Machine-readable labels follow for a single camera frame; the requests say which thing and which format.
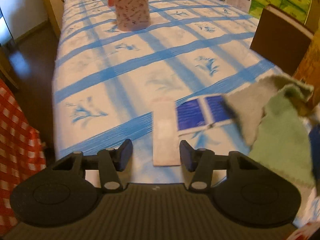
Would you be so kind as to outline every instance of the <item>ribbed black surface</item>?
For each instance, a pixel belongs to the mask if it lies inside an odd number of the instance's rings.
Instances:
[[[104,195],[87,217],[62,227],[36,228],[19,223],[4,240],[283,240],[293,225],[248,228],[225,218],[206,195],[189,193],[183,184],[129,184]]]

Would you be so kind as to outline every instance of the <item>blue object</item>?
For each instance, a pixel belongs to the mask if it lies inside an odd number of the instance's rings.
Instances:
[[[178,106],[177,112],[179,131],[205,125],[204,116],[197,99],[187,101]]]
[[[317,124],[309,133],[312,157],[312,172],[316,180],[320,179],[320,124]]]
[[[221,122],[232,118],[231,111],[224,104],[222,96],[206,97],[214,122]]]

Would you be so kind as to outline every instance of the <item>blue and white bedsheet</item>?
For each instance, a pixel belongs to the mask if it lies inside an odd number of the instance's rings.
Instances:
[[[149,0],[151,26],[117,29],[107,0],[66,0],[53,80],[55,146],[58,158],[80,150],[95,154],[126,138],[134,153],[123,183],[178,183],[191,180],[184,167],[152,164],[152,100],[189,98],[243,89],[279,73],[249,49],[258,21],[217,0]],[[219,155],[247,154],[234,123],[183,135],[194,148]],[[225,177],[215,171],[212,183]],[[310,196],[301,226],[320,217]]]

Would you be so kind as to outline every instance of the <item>pink cylindrical box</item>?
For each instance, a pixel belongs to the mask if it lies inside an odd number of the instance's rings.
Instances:
[[[138,31],[150,25],[148,0],[113,0],[116,7],[118,29]]]

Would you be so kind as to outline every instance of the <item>gray cloth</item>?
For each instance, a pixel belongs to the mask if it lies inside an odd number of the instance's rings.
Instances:
[[[224,95],[225,102],[236,114],[242,136],[248,146],[257,138],[258,126],[264,116],[263,107],[271,97],[287,84],[296,84],[306,97],[313,90],[312,86],[297,81],[287,75],[272,75],[260,79],[235,93]]]

